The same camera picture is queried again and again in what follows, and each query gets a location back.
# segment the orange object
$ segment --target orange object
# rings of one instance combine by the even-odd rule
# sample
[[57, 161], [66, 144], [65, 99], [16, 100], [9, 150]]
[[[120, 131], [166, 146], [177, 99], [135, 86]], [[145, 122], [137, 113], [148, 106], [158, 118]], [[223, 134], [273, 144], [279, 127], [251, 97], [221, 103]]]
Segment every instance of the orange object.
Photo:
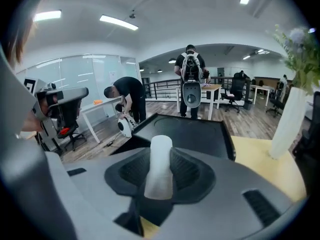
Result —
[[100, 103], [102, 103], [102, 100], [101, 100], [101, 99], [96, 99], [96, 100], [93, 101], [93, 104], [94, 104], [94, 105], [98, 105], [98, 104], [100, 104]]
[[60, 131], [60, 134], [65, 135], [69, 130], [70, 130], [70, 128], [63, 128], [63, 129]]

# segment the white cylinder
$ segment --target white cylinder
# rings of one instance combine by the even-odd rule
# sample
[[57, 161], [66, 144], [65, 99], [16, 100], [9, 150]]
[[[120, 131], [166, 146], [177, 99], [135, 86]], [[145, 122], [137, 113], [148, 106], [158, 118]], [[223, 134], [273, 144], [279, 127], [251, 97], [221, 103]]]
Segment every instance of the white cylinder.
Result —
[[150, 170], [146, 176], [144, 196], [166, 200], [173, 195], [173, 175], [170, 170], [172, 140], [165, 135], [154, 136], [150, 146]]
[[305, 117], [306, 92], [292, 87], [280, 122], [272, 139], [269, 154], [273, 159], [284, 155], [297, 137]]

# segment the table leg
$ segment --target table leg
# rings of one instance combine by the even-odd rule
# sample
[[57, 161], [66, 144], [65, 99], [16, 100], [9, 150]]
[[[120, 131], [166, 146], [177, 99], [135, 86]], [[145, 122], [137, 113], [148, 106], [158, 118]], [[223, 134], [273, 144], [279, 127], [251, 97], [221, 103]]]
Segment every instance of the table leg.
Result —
[[215, 96], [215, 91], [211, 91], [211, 99], [210, 99], [210, 108], [209, 108], [209, 115], [208, 115], [208, 120], [211, 120], [212, 118], [212, 110], [214, 109], [214, 97]]
[[216, 109], [219, 109], [220, 105], [220, 99], [221, 99], [221, 87], [218, 89], [218, 101], [216, 102]]
[[254, 88], [255, 90], [254, 90], [254, 97], [253, 97], [253, 105], [255, 105], [256, 104], [256, 98], [257, 98], [257, 87], [255, 87]]
[[92, 135], [93, 135], [93, 137], [94, 137], [95, 141], [96, 141], [97, 143], [100, 143], [100, 140], [98, 139], [98, 137], [97, 137], [97, 135], [96, 135], [96, 133], [95, 133], [94, 129], [92, 128], [92, 126], [91, 126], [91, 124], [90, 124], [90, 122], [89, 122], [89, 120], [88, 120], [87, 115], [86, 115], [85, 113], [82, 113], [82, 116], [83, 116], [84, 121], [85, 121], [86, 125], [88, 126], [88, 128], [89, 128], [90, 132], [92, 133]]
[[175, 95], [176, 95], [176, 111], [179, 113], [179, 89], [175, 89]]
[[115, 103], [111, 102], [111, 106], [112, 106], [112, 109], [113, 109], [113, 113], [115, 114], [115, 117], [118, 118], [118, 113], [117, 113], [116, 108], [115, 108]]
[[267, 90], [267, 93], [266, 93], [266, 101], [265, 101], [265, 106], [267, 106], [267, 105], [268, 105], [269, 94], [270, 94], [270, 90]]

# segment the glass wall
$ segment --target glass wall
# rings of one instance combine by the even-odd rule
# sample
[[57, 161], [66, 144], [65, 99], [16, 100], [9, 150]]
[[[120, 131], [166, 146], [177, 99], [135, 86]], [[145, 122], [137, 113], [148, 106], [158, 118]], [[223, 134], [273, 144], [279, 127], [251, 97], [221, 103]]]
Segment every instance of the glass wall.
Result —
[[[87, 87], [89, 95], [81, 102], [81, 107], [84, 107], [93, 105], [94, 100], [106, 100], [105, 88], [111, 86], [117, 79], [125, 76], [139, 79], [138, 70], [134, 58], [83, 54], [37, 64], [17, 73], [16, 77], [21, 83], [25, 77], [55, 83], [57, 89]], [[105, 105], [87, 114], [93, 127], [112, 116], [114, 111], [111, 105]], [[82, 117], [77, 123], [80, 132], [88, 129]]]

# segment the black tray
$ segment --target black tray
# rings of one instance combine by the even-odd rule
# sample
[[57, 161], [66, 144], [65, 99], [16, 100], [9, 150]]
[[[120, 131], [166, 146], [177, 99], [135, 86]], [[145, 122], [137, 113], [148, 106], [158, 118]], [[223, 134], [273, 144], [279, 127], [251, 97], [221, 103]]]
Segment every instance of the black tray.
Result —
[[170, 137], [176, 148], [193, 150], [232, 161], [236, 159], [236, 150], [224, 121], [190, 119], [155, 113], [133, 130], [131, 142], [141, 140], [149, 144], [157, 135]]

